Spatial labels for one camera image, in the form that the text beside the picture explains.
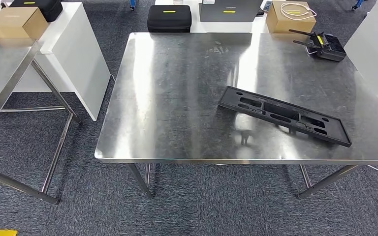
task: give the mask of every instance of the cardboard box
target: cardboard box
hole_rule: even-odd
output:
[[[305,20],[294,21],[287,18],[281,13],[281,5],[283,3],[294,2],[309,7],[305,1],[272,1],[272,4],[270,5],[269,12],[267,13],[266,17],[266,24],[270,33],[291,33],[289,32],[289,29],[300,30],[304,32],[312,32],[312,28],[316,23],[315,17],[310,17]],[[304,7],[297,5],[287,5],[283,9],[292,14],[303,14],[307,12],[307,10]],[[293,19],[301,19],[312,15],[312,12],[308,11],[308,15],[289,15],[289,17]]]
[[[48,27],[38,7],[7,7],[0,11],[0,39],[39,40]]]

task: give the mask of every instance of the black case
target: black case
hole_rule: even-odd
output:
[[[152,5],[147,18],[150,33],[189,33],[192,14],[187,5]]]
[[[9,7],[29,7],[40,8],[41,13],[47,22],[53,22],[63,11],[60,0],[14,0]]]

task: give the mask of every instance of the metal table frame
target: metal table frame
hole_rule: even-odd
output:
[[[170,47],[171,44],[185,47]],[[149,56],[146,50],[137,50],[137,46],[141,48],[143,45],[150,45]],[[369,146],[373,140],[378,141],[378,98],[364,89],[360,75],[349,59],[336,64],[324,61],[314,63],[312,57],[297,53],[300,50],[302,48],[291,45],[290,39],[275,39],[268,34],[131,34],[117,76],[121,85],[116,83],[113,88],[95,158],[103,163],[125,164],[149,198],[153,197],[149,189],[150,170],[157,163],[298,165],[305,182],[305,190],[298,193],[298,199],[310,196],[363,165],[378,165],[378,143],[374,144],[377,144],[375,149]],[[256,55],[259,58],[250,63],[240,55],[249,55],[248,59]],[[280,63],[282,58],[289,63]],[[253,69],[242,76],[235,76],[240,65]],[[318,80],[321,85],[314,86],[312,80],[300,79],[311,78],[310,69],[320,71]],[[191,78],[187,80],[190,83],[177,79],[182,73],[185,73],[183,78]],[[217,94],[225,86],[241,84],[247,87],[264,73],[266,76],[260,78],[260,83],[257,82],[259,85],[252,85],[257,93],[284,94],[293,104],[309,103],[343,112],[342,118],[348,124],[351,139],[355,138],[353,145],[350,148],[335,148],[312,139],[286,138],[288,141],[284,141],[288,133],[286,130],[280,132],[273,125],[256,119],[249,128],[242,125],[237,128],[237,118],[233,119],[232,115],[226,117],[224,112],[210,105],[210,102],[218,101]],[[146,78],[145,82],[150,84],[142,91],[136,89],[136,84],[142,83],[141,78]],[[320,98],[320,101],[313,103],[314,98]],[[200,130],[205,128],[210,129],[202,133]],[[261,134],[254,136],[251,152],[236,154],[235,150],[244,141],[243,134],[238,131],[244,129],[251,133],[259,130]],[[238,144],[235,144],[235,138],[228,136],[233,132],[238,135]],[[287,150],[273,148],[279,142],[286,143]],[[137,169],[136,163],[145,164],[145,173]],[[311,183],[306,165],[333,164],[344,167],[315,184]]]
[[[301,168],[302,176],[305,181],[306,190],[299,193],[297,197],[298,199],[304,199],[307,196],[314,194],[318,190],[334,183],[335,181],[341,179],[342,177],[357,170],[358,167],[361,167],[362,165],[346,165],[345,167],[339,169],[335,173],[327,176],[326,178],[324,178],[323,180],[319,181],[318,183],[314,185],[311,184],[305,165],[299,165],[299,166]],[[141,176],[135,164],[126,164],[126,167],[132,173],[138,185],[140,186],[141,190],[143,190],[144,194],[149,199],[153,198],[153,194],[149,189],[151,163],[146,164],[144,178]]]
[[[57,165],[57,162],[58,162],[58,159],[59,159],[59,156],[60,156],[60,152],[63,148],[63,144],[64,144],[64,141],[66,139],[67,131],[69,129],[70,123],[71,123],[72,120],[74,120],[77,123],[80,123],[81,121],[78,118],[78,116],[75,114],[75,112],[72,110],[72,108],[69,106],[69,104],[66,102],[66,100],[62,97],[62,95],[57,90],[57,88],[54,86],[54,84],[50,81],[50,79],[48,78],[46,73],[42,70],[40,65],[35,61],[35,59],[33,59],[33,57],[35,56],[35,53],[33,53],[32,55],[29,55],[29,56],[32,56],[30,61],[28,61],[28,59],[26,59],[27,62],[25,62],[25,61],[24,61],[25,63],[22,62],[21,65],[20,65],[20,67],[22,67],[22,68],[20,69],[20,67],[18,67],[18,70],[15,72],[15,74],[13,76],[17,77],[17,79],[20,80],[21,76],[24,74],[27,66],[29,64],[31,64],[31,66],[40,75],[42,80],[45,82],[45,84],[52,91],[52,93],[56,96],[56,98],[61,102],[62,105],[61,106],[52,106],[52,107],[35,107],[35,108],[21,108],[21,109],[2,109],[1,108],[0,113],[67,110],[69,112],[69,116],[68,116],[67,121],[64,125],[62,135],[59,139],[59,144],[57,145],[56,152],[54,153],[53,159],[51,161],[50,168],[49,168],[48,173],[47,173],[47,177],[45,178],[43,187],[40,191],[20,182],[18,180],[15,180],[15,179],[7,176],[7,175],[4,175],[2,173],[0,173],[0,183],[7,185],[9,187],[12,187],[12,188],[14,188],[18,191],[24,192],[24,193],[26,193],[30,196],[35,197],[35,198],[42,199],[42,200],[49,202],[51,204],[58,204],[60,202],[60,199],[48,195],[47,191],[48,191],[52,176],[54,174],[54,170],[56,168],[56,165]]]

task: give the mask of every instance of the laptop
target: laptop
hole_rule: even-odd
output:
[[[263,0],[202,0],[201,22],[253,22]]]

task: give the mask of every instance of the stainless steel table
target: stainless steel table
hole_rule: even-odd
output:
[[[304,198],[364,164],[378,165],[378,98],[365,91],[348,58],[309,56],[270,34],[133,33],[95,157],[127,163],[298,164]],[[227,85],[342,119],[353,142],[333,145],[218,107]],[[306,164],[346,165],[312,185]]]
[[[41,67],[35,62],[34,57],[40,50],[40,45],[31,40],[1,40],[0,41],[0,113],[1,112],[29,112],[29,111],[50,111],[50,110],[68,110],[69,116],[64,126],[62,136],[60,137],[59,144],[54,154],[53,160],[50,165],[50,169],[47,173],[47,177],[44,181],[44,185],[41,191],[35,190],[30,186],[21,183],[11,177],[8,177],[0,173],[0,183],[8,185],[19,191],[25,192],[33,197],[45,200],[49,203],[58,204],[59,199],[47,195],[47,190],[53,176],[54,169],[56,167],[60,151],[63,147],[65,137],[67,135],[68,128],[71,120],[80,122],[80,119],[68,105],[68,103],[61,96],[59,91],[54,87],[52,82],[48,79],[47,75],[41,69]],[[7,99],[10,97],[17,83],[20,81],[27,67],[31,66],[41,76],[46,85],[50,88],[53,94],[61,102],[61,106],[52,107],[35,107],[35,108],[20,108],[20,109],[3,109],[3,106]]]

